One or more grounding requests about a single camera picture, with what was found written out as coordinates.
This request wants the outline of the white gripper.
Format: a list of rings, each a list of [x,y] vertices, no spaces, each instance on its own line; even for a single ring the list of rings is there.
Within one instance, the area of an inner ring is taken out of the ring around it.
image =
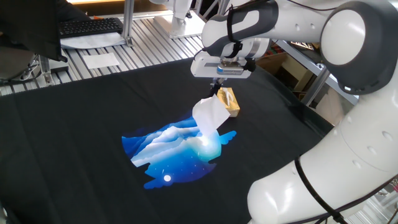
[[[194,77],[217,78],[213,79],[209,97],[212,97],[222,87],[225,78],[248,78],[252,71],[244,66],[245,58],[214,57],[201,51],[194,56],[190,67]]]

